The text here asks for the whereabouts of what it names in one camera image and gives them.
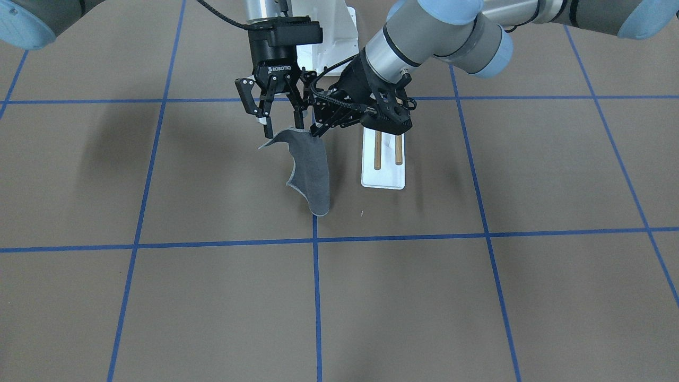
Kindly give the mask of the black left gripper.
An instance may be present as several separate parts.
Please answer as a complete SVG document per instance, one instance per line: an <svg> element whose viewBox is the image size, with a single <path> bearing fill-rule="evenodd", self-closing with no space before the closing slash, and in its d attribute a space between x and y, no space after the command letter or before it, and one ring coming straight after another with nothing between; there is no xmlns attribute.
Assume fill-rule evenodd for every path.
<svg viewBox="0 0 679 382"><path fill-rule="evenodd" d="M318 82L330 68L322 73L306 68L301 70L301 110L313 110L314 123L310 126L313 137L322 137L331 128L358 124L366 111L366 105L374 100L367 80L370 75L378 75L370 68L365 54L359 53L347 58L336 67L344 63L347 63L347 67L342 70L339 80L328 89L318 87Z"/></svg>

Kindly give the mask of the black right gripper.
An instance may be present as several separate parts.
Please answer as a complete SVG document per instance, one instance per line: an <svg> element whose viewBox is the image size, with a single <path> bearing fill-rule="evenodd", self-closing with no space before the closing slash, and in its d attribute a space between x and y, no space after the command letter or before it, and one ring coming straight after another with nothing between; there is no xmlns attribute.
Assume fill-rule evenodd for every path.
<svg viewBox="0 0 679 382"><path fill-rule="evenodd" d="M294 128L305 130L310 74L301 72L299 75L297 46L323 42L320 22L311 20L308 15L275 17L250 25L247 32L254 77L235 80L245 111L259 119L265 138L271 140L274 133L270 110L276 94L276 77L284 77L284 93L293 107ZM253 97L256 85L261 90L258 103Z"/></svg>

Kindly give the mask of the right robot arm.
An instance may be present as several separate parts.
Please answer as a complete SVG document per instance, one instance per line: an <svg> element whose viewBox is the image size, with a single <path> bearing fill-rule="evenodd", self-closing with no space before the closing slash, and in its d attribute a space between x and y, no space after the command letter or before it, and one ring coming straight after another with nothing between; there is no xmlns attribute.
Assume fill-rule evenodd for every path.
<svg viewBox="0 0 679 382"><path fill-rule="evenodd" d="M40 50L99 4L99 1L2 1L2 41L24 50ZM320 23L308 15L293 15L287 1L247 1L245 22L231 19L206 1L201 1L201 6L247 32L253 71L234 83L245 111L259 119L265 137L274 138L271 108L279 94L286 96L293 107L295 128L304 129L310 104L309 84L316 73L299 65L298 47L323 41Z"/></svg>

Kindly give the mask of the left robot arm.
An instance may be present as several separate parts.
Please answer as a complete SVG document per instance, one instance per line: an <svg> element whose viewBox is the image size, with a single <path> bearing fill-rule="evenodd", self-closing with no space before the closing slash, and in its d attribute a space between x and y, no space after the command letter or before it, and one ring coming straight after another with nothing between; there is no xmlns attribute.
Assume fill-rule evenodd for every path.
<svg viewBox="0 0 679 382"><path fill-rule="evenodd" d="M677 1L398 1L339 80L314 92L312 136L357 123L407 132L416 102L405 87L415 70L434 58L472 76L495 76L512 58L508 26L558 23L641 40L669 24L677 8Z"/></svg>

